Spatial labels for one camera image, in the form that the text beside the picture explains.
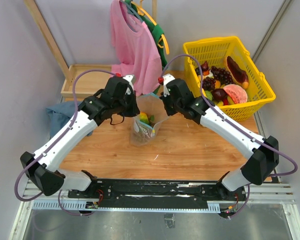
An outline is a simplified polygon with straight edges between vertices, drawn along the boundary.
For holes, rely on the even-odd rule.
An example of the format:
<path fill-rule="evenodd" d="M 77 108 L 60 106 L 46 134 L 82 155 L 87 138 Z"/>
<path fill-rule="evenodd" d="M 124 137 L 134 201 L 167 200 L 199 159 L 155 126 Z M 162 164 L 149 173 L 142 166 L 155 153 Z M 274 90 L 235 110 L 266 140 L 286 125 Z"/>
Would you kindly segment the clear zip top bag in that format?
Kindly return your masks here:
<path fill-rule="evenodd" d="M 154 93 L 139 96 L 136 103 L 140 113 L 133 118 L 130 143 L 144 146 L 155 139 L 161 124 L 169 117 L 162 100 Z"/>

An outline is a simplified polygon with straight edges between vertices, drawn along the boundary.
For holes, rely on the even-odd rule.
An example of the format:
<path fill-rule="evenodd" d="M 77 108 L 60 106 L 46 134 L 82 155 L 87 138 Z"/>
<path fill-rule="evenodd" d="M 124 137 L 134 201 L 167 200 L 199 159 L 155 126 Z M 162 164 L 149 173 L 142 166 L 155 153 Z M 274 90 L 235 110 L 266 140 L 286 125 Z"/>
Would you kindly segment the green yellow mango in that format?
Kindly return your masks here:
<path fill-rule="evenodd" d="M 146 125 L 150 124 L 148 115 L 145 112 L 140 112 L 140 114 L 139 114 L 139 121 L 142 122 L 142 123 L 144 123 L 144 124 L 146 124 Z"/>

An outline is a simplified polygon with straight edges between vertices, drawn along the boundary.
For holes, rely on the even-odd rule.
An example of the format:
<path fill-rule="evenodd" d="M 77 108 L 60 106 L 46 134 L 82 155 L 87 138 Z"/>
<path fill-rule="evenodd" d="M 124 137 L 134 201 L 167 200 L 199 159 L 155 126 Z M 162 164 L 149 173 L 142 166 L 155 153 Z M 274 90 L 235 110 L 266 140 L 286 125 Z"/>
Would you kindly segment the green longan bunch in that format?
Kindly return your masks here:
<path fill-rule="evenodd" d="M 153 133 L 151 131 L 148 131 L 147 129 L 141 129 L 138 132 L 134 130 L 132 132 L 132 142 L 136 145 L 146 145 L 153 138 Z"/>

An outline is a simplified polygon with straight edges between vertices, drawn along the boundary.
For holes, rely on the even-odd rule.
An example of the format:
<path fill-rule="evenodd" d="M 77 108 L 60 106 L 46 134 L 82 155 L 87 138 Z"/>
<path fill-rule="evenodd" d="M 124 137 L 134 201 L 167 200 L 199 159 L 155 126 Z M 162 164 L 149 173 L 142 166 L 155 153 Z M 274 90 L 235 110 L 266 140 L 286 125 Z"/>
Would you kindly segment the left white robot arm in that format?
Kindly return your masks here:
<path fill-rule="evenodd" d="M 140 111 L 136 103 L 134 75 L 113 76 L 104 89 L 75 104 L 75 112 L 66 125 L 34 153 L 25 152 L 20 161 L 27 177 L 45 196 L 59 190 L 77 190 L 86 198 L 97 193 L 98 180 L 86 170 L 80 172 L 60 168 L 68 153 L 90 132 L 113 115 L 135 117 Z"/>

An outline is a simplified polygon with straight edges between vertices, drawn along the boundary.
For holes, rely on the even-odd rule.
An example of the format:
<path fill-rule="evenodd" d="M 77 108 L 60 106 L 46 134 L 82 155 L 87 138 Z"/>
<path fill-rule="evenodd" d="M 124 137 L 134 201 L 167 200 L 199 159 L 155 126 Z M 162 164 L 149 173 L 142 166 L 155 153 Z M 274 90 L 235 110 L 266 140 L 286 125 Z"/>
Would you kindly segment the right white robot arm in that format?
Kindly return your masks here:
<path fill-rule="evenodd" d="M 236 147 L 247 162 L 227 172 L 217 183 L 216 193 L 222 200 L 230 199 L 245 185 L 261 185 L 279 164 L 279 142 L 270 136 L 264 138 L 234 121 L 206 97 L 194 97 L 186 82 L 167 74 L 158 82 L 163 86 L 160 99 L 166 113 L 182 114 L 186 119 L 209 128 Z"/>

